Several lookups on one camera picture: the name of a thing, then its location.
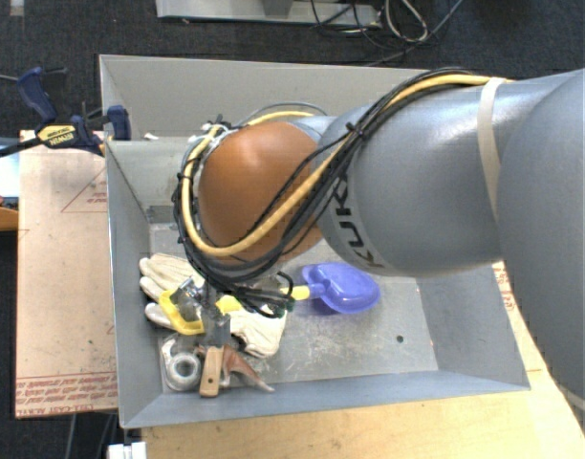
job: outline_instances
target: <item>white glove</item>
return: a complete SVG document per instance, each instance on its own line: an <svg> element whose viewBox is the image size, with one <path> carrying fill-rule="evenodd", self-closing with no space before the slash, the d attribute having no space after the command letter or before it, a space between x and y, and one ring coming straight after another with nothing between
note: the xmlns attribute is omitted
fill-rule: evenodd
<svg viewBox="0 0 585 459"><path fill-rule="evenodd" d="M189 277L195 285L204 285L204 279L193 269L188 260L166 253L155 253L150 258L140 260L140 287L143 291L159 302L163 291L177 289Z"/></svg>
<svg viewBox="0 0 585 459"><path fill-rule="evenodd" d="M267 306L261 308L270 313ZM280 348L280 339L286 325L286 314L282 317L263 317L246 310L232 311L231 333L246 343L244 352L264 359L274 355Z"/></svg>
<svg viewBox="0 0 585 459"><path fill-rule="evenodd" d="M204 279L187 260L165 253L155 253L150 258L140 260L140 271L141 288L156 302L159 302L163 291L177 289L190 276L197 286L201 287L204 284ZM158 304L148 303L144 312L151 321L165 328L174 329ZM231 317L231 333L244 341L247 353L263 359L277 352L286 325L286 315L281 318L268 318L244 309L235 309L227 313Z"/></svg>

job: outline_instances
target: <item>wooden handle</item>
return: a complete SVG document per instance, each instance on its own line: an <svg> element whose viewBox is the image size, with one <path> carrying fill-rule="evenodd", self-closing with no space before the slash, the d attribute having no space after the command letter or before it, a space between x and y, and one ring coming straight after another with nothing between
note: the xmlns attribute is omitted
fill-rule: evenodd
<svg viewBox="0 0 585 459"><path fill-rule="evenodd" d="M218 396L220 371L223 367L223 347L207 347L204 372L199 384L199 394L205 398Z"/></svg>

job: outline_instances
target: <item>gray bin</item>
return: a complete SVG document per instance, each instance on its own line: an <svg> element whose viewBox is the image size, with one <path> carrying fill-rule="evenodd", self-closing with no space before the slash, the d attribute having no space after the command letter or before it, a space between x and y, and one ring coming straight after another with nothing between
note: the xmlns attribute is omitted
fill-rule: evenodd
<svg viewBox="0 0 585 459"><path fill-rule="evenodd" d="M134 138L148 131L162 137L156 142L109 142L106 152L123 427L402 403L529 387L493 271L486 266L435 279L374 276L382 292L380 302L357 315L326 315L312 301L297 303L288 316L277 355L265 361L249 358L273 385L274 393L240 383L221 391L216 399L170 390L162 376L160 343L171 332L155 329L144 317L147 298L139 286L138 268L142 257L157 251L184 256L177 244L170 198L186 138L167 136L189 136L193 128L199 130L204 121L213 119L215 111L224 113L226 119L228 115L231 120L240 119L276 98L304 99L340 114L377 98L416 72L103 56L101 73L104 108L125 106L131 113ZM229 90L222 80L208 79L225 75L233 82L258 76L264 86L256 96L246 92L245 106L239 102L239 91ZM332 83L321 75L331 77ZM200 94L191 83L184 84L189 79L202 83L206 92ZM346 95L337 87L350 80L356 84L351 97L337 98L337 94ZM165 88L178 94L173 101L188 106L172 107L163 96ZM219 94L222 110L212 101L212 96ZM306 264L327 260L338 257L321 242L289 262L285 270L298 274Z"/></svg>

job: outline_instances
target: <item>gray floor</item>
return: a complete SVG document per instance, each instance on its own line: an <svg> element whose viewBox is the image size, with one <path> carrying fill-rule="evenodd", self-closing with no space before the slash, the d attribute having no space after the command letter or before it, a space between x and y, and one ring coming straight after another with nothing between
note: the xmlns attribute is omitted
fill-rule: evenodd
<svg viewBox="0 0 585 459"><path fill-rule="evenodd" d="M429 26L447 12L447 0L414 1ZM324 35L308 26L162 22L154 0L25 0L23 18L10 17L10 0L0 0L0 74L66 66L77 111L82 101L99 106L99 54L362 66L392 53L362 36ZM432 46L382 64L445 65L512 78L583 68L585 0L465 0ZM14 138L37 123L13 85L0 81L0 136ZM16 256L15 239L0 237L0 457L62 458L69 417L15 421L11 413ZM107 422L101 414L78 416L72 457L96 457Z"/></svg>

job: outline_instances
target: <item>cardboard sheet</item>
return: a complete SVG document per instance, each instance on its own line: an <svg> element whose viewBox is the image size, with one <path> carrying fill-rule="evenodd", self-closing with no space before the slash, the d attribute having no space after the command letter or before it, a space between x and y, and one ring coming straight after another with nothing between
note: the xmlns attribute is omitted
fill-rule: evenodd
<svg viewBox="0 0 585 459"><path fill-rule="evenodd" d="M103 158L23 152L17 418L117 407L106 196Z"/></svg>

